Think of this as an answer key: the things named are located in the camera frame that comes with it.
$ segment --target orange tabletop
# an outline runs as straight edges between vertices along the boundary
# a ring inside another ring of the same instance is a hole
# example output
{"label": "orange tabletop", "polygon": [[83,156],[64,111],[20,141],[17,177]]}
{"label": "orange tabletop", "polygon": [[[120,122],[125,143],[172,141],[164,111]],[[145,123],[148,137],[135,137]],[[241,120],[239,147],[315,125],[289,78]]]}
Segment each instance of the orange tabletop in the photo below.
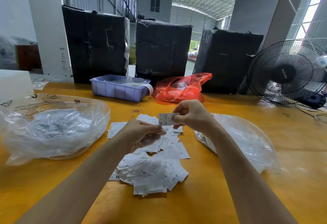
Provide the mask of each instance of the orange tabletop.
{"label": "orange tabletop", "polygon": [[[49,83],[42,92],[105,101],[111,108],[108,126],[141,113],[157,116],[172,112],[176,106],[149,96],[140,103],[94,96],[90,85]],[[204,96],[210,112],[247,119],[271,139],[282,172],[268,171],[262,176],[298,222],[326,223],[327,124],[291,107],[265,106],[255,96]],[[183,131],[179,138],[191,157],[181,160],[189,172],[184,182],[171,192],[146,197],[134,196],[133,186],[108,182],[83,223],[239,223],[218,157],[195,140],[190,128]],[[18,167],[4,165],[9,155],[0,148],[0,223],[14,223],[106,142],[106,137],[107,132],[76,158],[33,160]]]}

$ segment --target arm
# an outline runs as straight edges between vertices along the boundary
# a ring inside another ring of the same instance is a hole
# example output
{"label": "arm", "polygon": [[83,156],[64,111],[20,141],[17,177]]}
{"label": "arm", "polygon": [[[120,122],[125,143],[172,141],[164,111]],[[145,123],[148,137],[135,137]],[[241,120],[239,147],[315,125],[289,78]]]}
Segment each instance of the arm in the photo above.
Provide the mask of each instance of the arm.
{"label": "arm", "polygon": [[180,114],[173,121],[202,132],[213,142],[241,224],[297,223],[232,137],[198,100],[182,101],[173,112]]}
{"label": "arm", "polygon": [[71,175],[29,209],[16,224],[80,224],[112,172],[127,153],[134,152],[146,134],[160,126],[129,121]]}

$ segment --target black plastic wrapping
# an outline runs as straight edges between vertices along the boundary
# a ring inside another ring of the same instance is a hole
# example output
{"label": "black plastic wrapping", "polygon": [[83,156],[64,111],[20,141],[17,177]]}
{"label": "black plastic wrapping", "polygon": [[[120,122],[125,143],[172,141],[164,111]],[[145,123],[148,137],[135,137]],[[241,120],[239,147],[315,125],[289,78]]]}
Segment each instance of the black plastic wrapping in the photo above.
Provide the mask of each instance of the black plastic wrapping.
{"label": "black plastic wrapping", "polygon": [[258,52],[263,35],[203,30],[194,73],[212,73],[202,92],[235,94]]}
{"label": "black plastic wrapping", "polygon": [[124,16],[63,6],[75,83],[107,74],[126,76],[129,62],[129,20]]}
{"label": "black plastic wrapping", "polygon": [[191,34],[191,25],[137,20],[136,76],[151,80],[151,85],[168,77],[184,76]]}

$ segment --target packing tape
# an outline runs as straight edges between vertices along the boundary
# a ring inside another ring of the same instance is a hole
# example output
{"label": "packing tape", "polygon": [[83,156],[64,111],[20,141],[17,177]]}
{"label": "packing tape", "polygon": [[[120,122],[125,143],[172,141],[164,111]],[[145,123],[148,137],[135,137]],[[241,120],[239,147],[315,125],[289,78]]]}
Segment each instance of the packing tape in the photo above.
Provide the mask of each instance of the packing tape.
{"label": "packing tape", "polygon": [[141,86],[145,86],[145,87],[147,87],[149,89],[150,96],[153,94],[153,87],[150,84],[143,84]]}

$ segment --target blue plastic basket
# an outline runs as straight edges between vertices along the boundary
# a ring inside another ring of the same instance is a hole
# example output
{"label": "blue plastic basket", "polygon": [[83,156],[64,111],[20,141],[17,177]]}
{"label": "blue plastic basket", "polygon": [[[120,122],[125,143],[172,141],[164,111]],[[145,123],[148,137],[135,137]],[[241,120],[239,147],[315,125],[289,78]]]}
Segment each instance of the blue plastic basket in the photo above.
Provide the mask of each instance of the blue plastic basket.
{"label": "blue plastic basket", "polygon": [[[92,92],[94,95],[118,98],[137,103],[140,102],[145,95],[149,94],[149,89],[146,86],[132,87],[105,81],[116,81],[126,78],[126,76],[108,74],[90,79]],[[145,81],[149,84],[151,80],[145,79]]]}

